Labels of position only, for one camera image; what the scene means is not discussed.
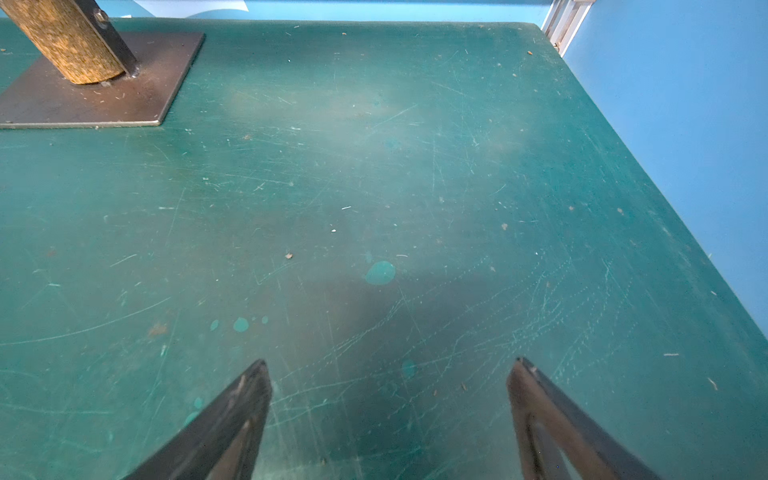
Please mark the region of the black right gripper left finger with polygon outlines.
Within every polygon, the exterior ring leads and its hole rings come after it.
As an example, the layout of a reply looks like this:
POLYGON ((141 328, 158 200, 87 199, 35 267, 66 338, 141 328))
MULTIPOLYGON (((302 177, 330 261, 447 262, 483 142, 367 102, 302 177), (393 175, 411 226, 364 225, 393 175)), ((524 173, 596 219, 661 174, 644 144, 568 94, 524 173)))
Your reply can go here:
POLYGON ((272 398, 267 364, 246 368, 129 479, 250 479, 272 398))

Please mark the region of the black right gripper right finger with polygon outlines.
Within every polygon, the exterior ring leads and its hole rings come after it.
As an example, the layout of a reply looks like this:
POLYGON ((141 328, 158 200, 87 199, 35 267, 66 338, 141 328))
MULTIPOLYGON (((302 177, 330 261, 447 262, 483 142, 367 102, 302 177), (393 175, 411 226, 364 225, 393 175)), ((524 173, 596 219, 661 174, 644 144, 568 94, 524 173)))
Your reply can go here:
POLYGON ((507 391, 525 479, 657 479, 525 357, 516 359, 507 391))

